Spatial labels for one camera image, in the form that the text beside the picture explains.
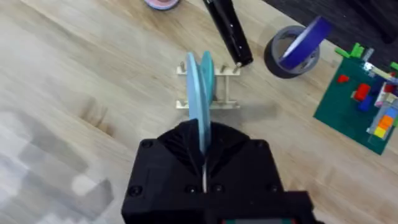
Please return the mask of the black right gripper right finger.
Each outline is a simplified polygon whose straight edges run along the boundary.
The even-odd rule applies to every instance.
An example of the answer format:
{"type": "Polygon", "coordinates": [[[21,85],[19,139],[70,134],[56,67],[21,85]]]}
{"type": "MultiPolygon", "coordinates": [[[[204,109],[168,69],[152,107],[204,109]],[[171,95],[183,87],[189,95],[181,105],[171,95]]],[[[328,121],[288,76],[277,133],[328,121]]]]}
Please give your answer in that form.
{"type": "Polygon", "coordinates": [[[211,123],[206,198],[284,193],[270,145],[228,125],[211,123]]]}

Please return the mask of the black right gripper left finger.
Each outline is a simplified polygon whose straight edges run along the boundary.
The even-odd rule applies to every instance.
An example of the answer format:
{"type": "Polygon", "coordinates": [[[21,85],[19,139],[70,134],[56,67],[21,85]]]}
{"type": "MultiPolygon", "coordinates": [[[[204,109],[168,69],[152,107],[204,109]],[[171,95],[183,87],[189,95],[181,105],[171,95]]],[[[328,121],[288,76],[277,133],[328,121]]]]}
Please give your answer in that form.
{"type": "Polygon", "coordinates": [[[134,161],[123,215],[182,210],[203,194],[204,157],[198,120],[184,121],[156,139],[144,139],[134,161]]]}

